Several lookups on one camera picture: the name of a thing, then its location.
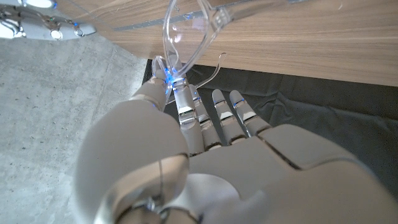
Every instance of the glasses lens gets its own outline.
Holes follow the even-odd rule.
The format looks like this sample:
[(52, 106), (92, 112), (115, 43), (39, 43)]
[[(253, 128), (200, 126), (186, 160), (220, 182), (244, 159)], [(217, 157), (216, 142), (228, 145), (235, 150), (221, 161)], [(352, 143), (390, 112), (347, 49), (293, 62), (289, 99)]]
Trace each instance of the glasses lens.
[[(169, 47), (174, 48), (170, 49), (172, 52), (177, 52), (177, 61), (179, 59), (181, 62), (187, 62), (198, 50), (207, 33), (208, 19), (195, 0), (177, 0), (170, 9), (172, 12), (169, 19)], [(171, 66), (174, 67), (177, 61), (170, 61)]]

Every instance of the robotic hand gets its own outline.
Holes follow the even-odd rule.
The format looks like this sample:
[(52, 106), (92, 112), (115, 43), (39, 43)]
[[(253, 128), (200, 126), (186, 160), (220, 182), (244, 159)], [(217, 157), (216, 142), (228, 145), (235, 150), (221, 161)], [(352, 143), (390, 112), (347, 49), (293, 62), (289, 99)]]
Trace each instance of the robotic hand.
[(180, 125), (154, 76), (88, 132), (73, 186), (79, 223), (398, 223), (398, 205), (354, 155), (292, 125), (271, 127), (246, 100), (213, 92), (222, 146), (201, 98), (174, 80)]
[(0, 0), (0, 38), (70, 40), (96, 32), (90, 24), (45, 16), (27, 6), (55, 8), (54, 0)]

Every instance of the robot finger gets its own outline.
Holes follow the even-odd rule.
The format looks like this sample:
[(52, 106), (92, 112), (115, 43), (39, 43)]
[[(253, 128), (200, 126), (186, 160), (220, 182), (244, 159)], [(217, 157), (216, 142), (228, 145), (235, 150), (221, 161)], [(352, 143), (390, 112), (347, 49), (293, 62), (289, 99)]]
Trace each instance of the robot finger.
[(166, 81), (166, 74), (162, 57), (155, 57), (152, 61), (152, 77), (142, 84), (130, 100), (144, 100), (152, 103), (154, 108), (163, 111), (166, 104), (170, 85)]
[(238, 120), (236, 120), (235, 115), (232, 114), (220, 90), (213, 91), (213, 101), (228, 145), (246, 139), (246, 135), (240, 127)]
[(265, 129), (271, 128), (271, 125), (261, 119), (256, 112), (253, 111), (249, 103), (244, 100), (238, 91), (233, 90), (229, 94), (229, 99), (250, 137), (256, 136)]
[(194, 85), (189, 85), (189, 88), (191, 90), (192, 99), (198, 114), (205, 151), (221, 147), (222, 144), (220, 137), (218, 136), (216, 128), (214, 127), (213, 122), (211, 121), (206, 108), (201, 101), (197, 89)]
[(173, 91), (175, 104), (177, 105), (178, 120), (180, 121), (180, 130), (187, 141), (190, 156), (202, 153), (205, 151), (205, 146), (201, 127), (185, 76), (174, 81)]

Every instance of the fingertip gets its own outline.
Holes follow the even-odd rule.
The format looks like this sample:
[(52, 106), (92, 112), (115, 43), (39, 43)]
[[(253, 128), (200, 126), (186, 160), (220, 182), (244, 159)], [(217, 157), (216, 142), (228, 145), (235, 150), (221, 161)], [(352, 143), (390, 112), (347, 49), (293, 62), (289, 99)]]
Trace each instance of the fingertip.
[(240, 92), (233, 90), (229, 94), (229, 99), (231, 100), (232, 104), (238, 103), (243, 100), (243, 96), (240, 94)]
[(214, 104), (225, 100), (223, 93), (219, 89), (214, 90), (211, 95), (213, 97)]

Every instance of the black cloth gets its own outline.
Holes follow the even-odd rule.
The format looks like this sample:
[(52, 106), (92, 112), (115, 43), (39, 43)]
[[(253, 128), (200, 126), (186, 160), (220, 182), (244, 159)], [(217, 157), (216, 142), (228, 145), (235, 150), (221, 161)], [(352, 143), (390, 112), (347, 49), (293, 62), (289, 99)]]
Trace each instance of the black cloth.
[[(148, 61), (144, 81), (152, 76)], [(195, 65), (189, 83), (209, 77), (214, 67)], [(209, 116), (222, 133), (211, 93), (238, 90), (272, 126), (293, 124), (327, 138), (363, 161), (398, 198), (398, 88), (320, 78), (222, 68), (198, 89)], [(175, 103), (165, 112), (178, 120)]]

